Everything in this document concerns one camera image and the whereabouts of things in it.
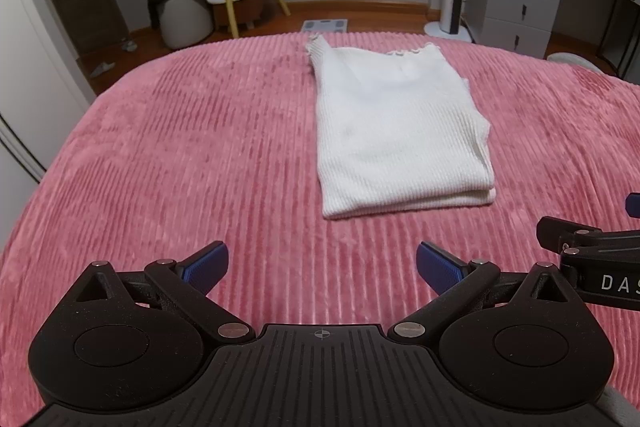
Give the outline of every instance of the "white sweater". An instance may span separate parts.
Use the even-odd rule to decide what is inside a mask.
[[[307,49],[324,217],[494,201],[490,124],[438,47],[383,55],[317,36]]]

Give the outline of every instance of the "metal pin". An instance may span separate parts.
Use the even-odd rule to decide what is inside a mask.
[[[218,334],[226,339],[239,339],[249,332],[249,328],[245,324],[239,322],[229,322],[218,328]]]
[[[414,339],[425,332],[424,326],[417,322],[401,322],[396,324],[394,331],[406,339]]]

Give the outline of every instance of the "white lettering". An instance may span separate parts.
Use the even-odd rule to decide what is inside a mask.
[[[622,284],[620,285],[620,288],[618,288],[618,291],[620,290],[624,290],[625,292],[629,293],[629,281],[627,277],[624,278]]]
[[[611,289],[611,285],[613,284],[613,277],[610,275],[603,275],[602,276],[602,289],[603,290],[610,290]]]

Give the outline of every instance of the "red object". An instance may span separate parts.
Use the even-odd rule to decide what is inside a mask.
[[[388,52],[430,39],[329,34]],[[640,228],[640,87],[577,66],[437,41],[469,79],[489,139],[491,206],[326,221],[316,173],[308,35],[206,44],[145,64],[92,105],[15,227],[0,261],[0,425],[41,406],[31,339],[84,267],[183,259],[215,239],[230,269],[210,294],[257,331],[268,322],[382,323],[434,294],[415,250],[428,239],[503,270],[558,261],[536,241],[545,215]],[[592,307],[614,346],[611,384],[640,405],[640,313]]]

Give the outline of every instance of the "wooden floor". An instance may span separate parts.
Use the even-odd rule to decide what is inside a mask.
[[[280,33],[298,32],[305,20],[311,19],[348,19],[350,32],[404,32],[423,33],[423,27],[428,22],[425,13],[416,12],[382,12],[379,10],[327,10],[325,8],[296,9],[292,7],[292,15],[285,17],[272,10],[252,30],[240,26],[241,37],[273,35]],[[138,48],[134,52],[126,52],[119,44],[83,55],[78,64],[88,78],[88,74],[102,62],[115,63],[115,67],[96,78],[88,78],[92,89],[100,94],[115,84],[125,73],[137,68],[141,64],[172,52],[162,42],[158,31],[146,28],[132,34]],[[231,38],[226,32],[214,32],[204,42],[217,42]],[[608,74],[613,74],[611,68],[602,60],[595,57],[596,46],[578,41],[559,34],[552,34],[547,55],[558,52],[569,52],[581,55],[597,65]]]

